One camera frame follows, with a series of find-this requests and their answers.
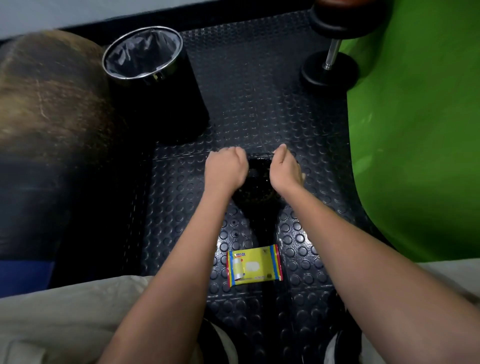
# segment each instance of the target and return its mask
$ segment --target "person's right arm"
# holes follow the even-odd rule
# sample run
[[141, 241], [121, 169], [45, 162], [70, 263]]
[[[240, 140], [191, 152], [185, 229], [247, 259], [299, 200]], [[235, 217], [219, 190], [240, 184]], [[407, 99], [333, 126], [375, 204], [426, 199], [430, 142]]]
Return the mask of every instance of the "person's right arm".
[[338, 294], [387, 363], [480, 363], [480, 312], [309, 193], [286, 145], [275, 151], [270, 181], [295, 210]]

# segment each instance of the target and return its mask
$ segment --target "person's left hand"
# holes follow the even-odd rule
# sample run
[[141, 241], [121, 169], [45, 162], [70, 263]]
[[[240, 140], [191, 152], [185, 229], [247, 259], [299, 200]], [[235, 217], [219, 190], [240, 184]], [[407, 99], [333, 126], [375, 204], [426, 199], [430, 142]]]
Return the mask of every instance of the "person's left hand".
[[210, 152], [205, 162], [205, 192], [230, 198], [248, 174], [247, 153], [239, 146]]

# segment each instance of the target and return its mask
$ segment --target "stool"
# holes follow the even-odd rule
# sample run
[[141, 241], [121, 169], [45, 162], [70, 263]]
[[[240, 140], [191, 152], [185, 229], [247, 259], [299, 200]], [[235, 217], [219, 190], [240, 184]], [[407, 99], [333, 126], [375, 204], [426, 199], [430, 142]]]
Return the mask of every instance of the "stool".
[[310, 55], [301, 67], [305, 86], [322, 91], [345, 92], [358, 80], [357, 63], [338, 52], [343, 39], [373, 32], [385, 19], [385, 0], [316, 0], [309, 12], [310, 25], [331, 38], [330, 49]]

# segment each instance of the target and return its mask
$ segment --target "white wall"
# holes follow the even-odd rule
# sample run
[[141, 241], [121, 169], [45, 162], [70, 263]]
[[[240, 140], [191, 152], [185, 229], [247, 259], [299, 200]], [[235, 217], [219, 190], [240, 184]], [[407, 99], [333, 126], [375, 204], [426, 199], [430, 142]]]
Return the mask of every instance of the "white wall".
[[202, 0], [0, 0], [0, 39]]

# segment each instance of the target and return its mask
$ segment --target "black studded floor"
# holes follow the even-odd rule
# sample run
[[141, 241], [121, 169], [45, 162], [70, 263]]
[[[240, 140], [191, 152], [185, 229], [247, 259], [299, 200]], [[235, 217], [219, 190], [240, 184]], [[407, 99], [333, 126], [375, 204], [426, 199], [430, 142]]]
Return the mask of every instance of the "black studded floor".
[[[208, 151], [225, 146], [267, 153], [287, 143], [307, 175], [307, 188], [346, 220], [375, 232], [353, 184], [346, 98], [310, 95], [299, 81], [303, 60], [329, 43], [310, 29], [307, 12], [182, 36], [211, 120], [196, 142], [157, 145], [154, 151], [142, 274], [155, 274], [168, 257], [202, 195]], [[248, 336], [256, 363], [321, 362], [342, 304], [289, 206], [278, 214], [276, 236], [285, 280], [229, 289], [227, 251], [258, 246], [249, 221], [230, 203], [213, 259], [208, 306]]]

